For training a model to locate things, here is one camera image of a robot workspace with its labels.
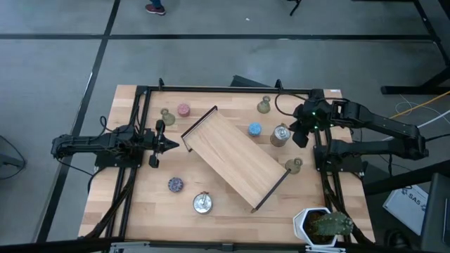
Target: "concrete floor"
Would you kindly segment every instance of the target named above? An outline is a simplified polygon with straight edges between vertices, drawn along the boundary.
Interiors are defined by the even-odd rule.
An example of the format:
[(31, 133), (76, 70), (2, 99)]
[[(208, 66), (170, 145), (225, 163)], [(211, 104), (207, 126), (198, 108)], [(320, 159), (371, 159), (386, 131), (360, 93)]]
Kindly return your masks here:
[[(450, 26), (437, 0), (421, 1), (450, 53)], [(413, 4), (304, 0), (289, 17), (292, 2), (281, 0), (164, 0), (167, 15), (150, 15), (146, 0), (121, 0), (113, 34), (425, 34)], [(1, 33), (102, 34), (113, 1), (0, 1)], [(31, 242), (58, 166), (51, 140), (70, 130), (96, 57), (99, 40), (0, 40), (0, 134), (27, 158), (27, 168), (0, 181), (0, 245)], [(273, 85), (342, 89), (351, 100), (381, 115), (395, 114), (400, 96), (383, 96), (382, 85), (419, 85), (444, 68), (435, 45), (370, 41), (286, 40), (114, 40), (109, 41), (84, 120), (82, 135), (98, 134), (118, 84), (228, 86), (235, 74)], [(405, 96), (421, 103), (433, 96)], [(450, 98), (430, 105), (450, 109)], [(421, 124), (437, 116), (426, 109), (400, 120)], [(424, 136), (448, 133), (439, 120)], [(383, 136), (364, 130), (364, 140)], [(0, 150), (6, 146), (0, 143)], [(429, 144), (430, 157), (417, 169), (448, 159), (450, 142)], [(386, 170), (379, 157), (365, 157)], [(91, 171), (93, 155), (75, 155), (73, 165)], [(6, 176), (13, 168), (2, 168)], [(394, 169), (396, 174), (404, 173)], [(49, 240), (77, 237), (88, 176), (70, 171)], [(378, 235), (384, 218), (371, 212)]]

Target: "white potted plant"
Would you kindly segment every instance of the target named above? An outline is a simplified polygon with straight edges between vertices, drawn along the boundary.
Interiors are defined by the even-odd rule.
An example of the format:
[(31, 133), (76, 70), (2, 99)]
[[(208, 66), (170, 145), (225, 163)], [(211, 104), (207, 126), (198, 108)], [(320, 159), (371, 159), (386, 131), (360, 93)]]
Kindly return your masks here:
[(306, 208), (294, 219), (295, 236), (315, 247), (333, 247), (338, 235), (349, 235), (353, 221), (342, 212), (326, 207)]

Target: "white hexagonal pot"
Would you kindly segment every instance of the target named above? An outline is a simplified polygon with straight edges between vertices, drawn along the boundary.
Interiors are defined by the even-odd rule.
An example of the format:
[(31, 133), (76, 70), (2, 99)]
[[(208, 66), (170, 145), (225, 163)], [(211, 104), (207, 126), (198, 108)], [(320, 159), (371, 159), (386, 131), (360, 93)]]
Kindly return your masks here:
[(303, 229), (304, 220), (306, 219), (308, 213), (309, 212), (313, 212), (313, 211), (325, 211), (328, 214), (330, 213), (330, 210), (328, 210), (328, 208), (326, 208), (326, 207), (317, 207), (317, 208), (306, 208), (306, 209), (303, 209), (303, 211), (301, 211), (300, 213), (295, 215), (295, 217), (293, 219), (295, 236), (297, 236), (299, 239), (304, 240), (307, 244), (309, 244), (311, 246), (315, 246), (315, 247), (333, 247), (335, 245), (335, 243), (336, 243), (336, 240), (338, 239), (337, 235), (335, 235), (335, 237), (333, 238), (333, 240), (331, 240), (331, 242), (329, 244), (317, 245), (317, 244), (314, 244), (311, 241), (311, 239), (309, 239), (309, 236), (304, 231), (304, 229)]

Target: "wooden table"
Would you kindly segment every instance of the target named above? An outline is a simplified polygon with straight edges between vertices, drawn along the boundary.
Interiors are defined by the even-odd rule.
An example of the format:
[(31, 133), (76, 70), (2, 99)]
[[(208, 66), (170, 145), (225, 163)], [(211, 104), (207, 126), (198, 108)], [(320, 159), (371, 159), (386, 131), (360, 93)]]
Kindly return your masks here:
[[(108, 128), (128, 124), (135, 90), (136, 86), (131, 85), (117, 87)], [(292, 139), (282, 148), (272, 146), (269, 137), (274, 128), (281, 122), (290, 124), (294, 118), (279, 113), (273, 102), (276, 94), (269, 95), (272, 109), (263, 115), (256, 110), (262, 99), (260, 93), (152, 92), (146, 128), (155, 127), (156, 120), (161, 118), (161, 108), (169, 108), (176, 115), (180, 102), (186, 101), (191, 105), (191, 116), (180, 118), (176, 115), (175, 124), (166, 128), (165, 136), (180, 143), (180, 147), (159, 156), (159, 169), (148, 166), (150, 151), (145, 153), (134, 186), (126, 239), (304, 243), (294, 236), (294, 215), (304, 208), (324, 206), (321, 178), (314, 166), (314, 137), (310, 135), (306, 148), (299, 148)], [(340, 96), (339, 90), (325, 90), (325, 97)], [(285, 112), (292, 112), (300, 103), (302, 100), (292, 96), (278, 99), (280, 109)], [(284, 165), (294, 157), (303, 159), (300, 173), (288, 175), (254, 214), (250, 213), (252, 206), (195, 151), (188, 153), (181, 140), (181, 134), (214, 105), (245, 134), (249, 123), (260, 122), (263, 126), (261, 136), (251, 139), (278, 163)], [(334, 127), (331, 132), (333, 138), (352, 141), (348, 129)], [(118, 168), (107, 168), (93, 180), (80, 235), (91, 231), (110, 207), (117, 173)], [(174, 176), (184, 181), (184, 189), (180, 193), (172, 193), (167, 187), (167, 182)], [(348, 213), (364, 234), (374, 240), (360, 180), (350, 173), (340, 173), (340, 180)], [(210, 193), (214, 203), (208, 215), (197, 214), (192, 207), (193, 198), (203, 191)], [(118, 234), (121, 216), (122, 209), (117, 213), (113, 235)]]

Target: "succulent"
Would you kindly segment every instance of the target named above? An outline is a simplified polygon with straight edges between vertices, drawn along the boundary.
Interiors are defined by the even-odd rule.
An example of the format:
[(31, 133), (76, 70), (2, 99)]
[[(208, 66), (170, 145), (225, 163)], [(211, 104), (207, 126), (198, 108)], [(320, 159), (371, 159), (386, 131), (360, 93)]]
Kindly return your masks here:
[(317, 235), (349, 235), (353, 230), (353, 221), (342, 212), (325, 214), (312, 225)]

